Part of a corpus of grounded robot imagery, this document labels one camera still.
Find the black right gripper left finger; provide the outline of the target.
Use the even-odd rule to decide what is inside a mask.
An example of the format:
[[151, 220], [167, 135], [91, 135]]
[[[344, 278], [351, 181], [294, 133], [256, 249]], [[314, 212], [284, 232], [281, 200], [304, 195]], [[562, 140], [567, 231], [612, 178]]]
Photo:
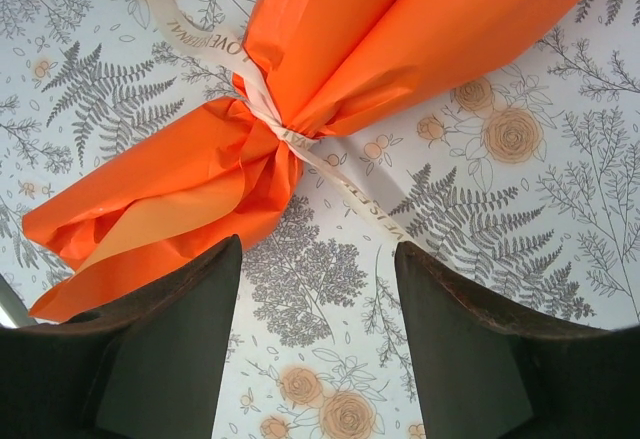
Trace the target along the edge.
[[63, 323], [0, 326], [0, 439], [212, 439], [241, 261], [231, 236]]

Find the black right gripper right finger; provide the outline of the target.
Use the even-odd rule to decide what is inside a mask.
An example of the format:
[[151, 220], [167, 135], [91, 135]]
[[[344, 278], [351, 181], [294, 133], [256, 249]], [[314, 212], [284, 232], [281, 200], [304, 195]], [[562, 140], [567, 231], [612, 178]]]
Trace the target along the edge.
[[537, 312], [410, 242], [395, 270], [427, 439], [640, 439], [640, 325]]

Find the floral patterned tablecloth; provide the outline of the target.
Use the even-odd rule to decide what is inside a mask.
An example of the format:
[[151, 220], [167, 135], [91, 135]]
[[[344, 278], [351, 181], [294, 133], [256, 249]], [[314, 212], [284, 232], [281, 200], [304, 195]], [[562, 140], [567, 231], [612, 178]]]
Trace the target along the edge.
[[400, 243], [640, 323], [623, 2], [0, 0], [0, 275], [60, 324], [237, 236], [212, 439], [427, 439]]

